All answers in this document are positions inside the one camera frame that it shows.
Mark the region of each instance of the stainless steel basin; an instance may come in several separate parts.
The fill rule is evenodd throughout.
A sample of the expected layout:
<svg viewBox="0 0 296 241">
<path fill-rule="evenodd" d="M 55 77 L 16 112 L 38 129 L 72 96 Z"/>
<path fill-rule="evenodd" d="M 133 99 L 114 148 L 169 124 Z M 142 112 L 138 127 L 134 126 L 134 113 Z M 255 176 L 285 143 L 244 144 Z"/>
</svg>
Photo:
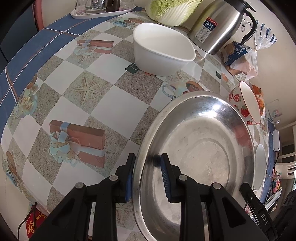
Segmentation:
<svg viewBox="0 0 296 241">
<path fill-rule="evenodd" d="M 248 127 L 219 95 L 184 94 L 169 103 L 150 126 L 133 171 L 134 215 L 148 241 L 179 240 L 181 204 L 170 204 L 165 196 L 160 170 L 164 152 L 182 174 L 206 185 L 219 182 L 245 206 L 239 187 L 244 182 L 252 186 L 255 166 Z"/>
</svg>

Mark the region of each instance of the power strip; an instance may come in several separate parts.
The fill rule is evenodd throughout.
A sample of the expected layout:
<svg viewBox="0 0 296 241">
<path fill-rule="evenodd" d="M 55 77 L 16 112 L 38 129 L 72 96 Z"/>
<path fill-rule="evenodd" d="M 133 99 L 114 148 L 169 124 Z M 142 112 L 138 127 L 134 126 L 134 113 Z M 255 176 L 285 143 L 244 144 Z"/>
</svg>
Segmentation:
<svg viewBox="0 0 296 241">
<path fill-rule="evenodd" d="M 274 130 L 272 135 L 273 143 L 274 143 L 274 151 L 279 151 L 279 130 Z"/>
</svg>

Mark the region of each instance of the white ceramic bowl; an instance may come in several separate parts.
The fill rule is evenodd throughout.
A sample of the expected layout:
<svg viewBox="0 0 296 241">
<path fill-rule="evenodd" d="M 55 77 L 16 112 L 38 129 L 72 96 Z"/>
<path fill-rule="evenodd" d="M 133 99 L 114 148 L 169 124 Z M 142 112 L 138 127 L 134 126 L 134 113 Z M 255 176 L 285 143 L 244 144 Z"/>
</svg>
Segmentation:
<svg viewBox="0 0 296 241">
<path fill-rule="evenodd" d="M 186 36 L 154 23 L 135 28 L 133 49 L 137 67 L 157 76 L 170 76 L 195 59 L 194 47 Z"/>
<path fill-rule="evenodd" d="M 266 157 L 265 150 L 262 144 L 255 146 L 255 176 L 253 182 L 253 189 L 259 190 L 262 186 L 266 173 Z"/>
<path fill-rule="evenodd" d="M 250 86 L 241 81 L 229 94 L 228 101 L 241 114 L 247 125 L 258 125 L 261 121 L 259 104 Z"/>
</svg>

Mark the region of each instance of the white tray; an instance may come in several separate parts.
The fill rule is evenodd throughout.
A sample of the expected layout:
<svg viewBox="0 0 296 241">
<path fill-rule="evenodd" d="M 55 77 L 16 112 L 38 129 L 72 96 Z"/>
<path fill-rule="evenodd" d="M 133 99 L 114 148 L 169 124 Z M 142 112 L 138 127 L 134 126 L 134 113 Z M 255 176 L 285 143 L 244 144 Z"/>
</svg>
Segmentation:
<svg viewBox="0 0 296 241">
<path fill-rule="evenodd" d="M 135 4 L 131 2 L 121 2 L 120 8 L 116 12 L 102 12 L 102 13 L 86 13 L 85 11 L 80 11 L 80 13 L 75 14 L 75 10 L 72 10 L 71 16 L 76 19 L 87 19 L 87 18 L 101 18 L 101 17 L 109 17 L 125 14 L 127 12 L 131 12 L 135 8 Z"/>
</svg>

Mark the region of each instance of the metal screw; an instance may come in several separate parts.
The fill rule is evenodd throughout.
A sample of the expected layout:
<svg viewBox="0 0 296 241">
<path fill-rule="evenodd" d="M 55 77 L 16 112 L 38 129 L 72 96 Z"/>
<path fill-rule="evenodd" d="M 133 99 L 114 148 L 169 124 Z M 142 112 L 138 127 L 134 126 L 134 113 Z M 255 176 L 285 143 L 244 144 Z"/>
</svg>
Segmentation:
<svg viewBox="0 0 296 241">
<path fill-rule="evenodd" d="M 186 176 L 186 175 L 180 175 L 180 176 L 179 176 L 179 179 L 180 179 L 181 181 L 186 181 L 186 180 L 187 180 L 187 176 Z"/>
<path fill-rule="evenodd" d="M 109 179 L 110 179 L 111 181 L 116 181 L 116 180 L 118 179 L 118 176 L 116 176 L 116 175 L 112 175 L 112 176 L 109 177 Z"/>
<path fill-rule="evenodd" d="M 213 183 L 213 188 L 220 189 L 221 188 L 221 184 L 220 183 Z"/>
<path fill-rule="evenodd" d="M 76 183 L 75 184 L 75 187 L 77 188 L 77 189 L 80 189 L 80 188 L 83 188 L 83 183 Z"/>
</svg>

